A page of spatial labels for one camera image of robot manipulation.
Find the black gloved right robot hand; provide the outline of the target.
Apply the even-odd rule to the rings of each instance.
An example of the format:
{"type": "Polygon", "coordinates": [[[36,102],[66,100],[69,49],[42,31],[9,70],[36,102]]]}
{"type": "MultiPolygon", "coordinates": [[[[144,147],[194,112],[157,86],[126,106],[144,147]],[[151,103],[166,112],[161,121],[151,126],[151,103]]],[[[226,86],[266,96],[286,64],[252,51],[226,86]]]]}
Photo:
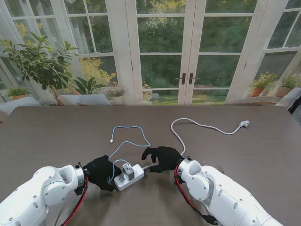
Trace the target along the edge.
{"type": "Polygon", "coordinates": [[[142,161],[144,161],[148,155],[150,155],[153,163],[158,161],[158,165],[153,165],[148,168],[149,172],[154,173],[175,170],[176,166],[184,159],[176,149],[166,146],[156,148],[147,147],[142,153],[142,161]]]}

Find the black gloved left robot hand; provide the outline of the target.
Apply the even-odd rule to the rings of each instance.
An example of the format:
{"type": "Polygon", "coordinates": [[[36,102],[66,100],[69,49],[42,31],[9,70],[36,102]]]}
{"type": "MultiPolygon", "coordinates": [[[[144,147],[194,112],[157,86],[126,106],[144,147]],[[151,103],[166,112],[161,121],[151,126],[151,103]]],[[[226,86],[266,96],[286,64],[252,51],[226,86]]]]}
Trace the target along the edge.
{"type": "Polygon", "coordinates": [[[114,187],[108,182],[113,174],[113,163],[107,155],[94,159],[84,166],[88,180],[97,185],[101,190],[113,192],[114,187]]]}

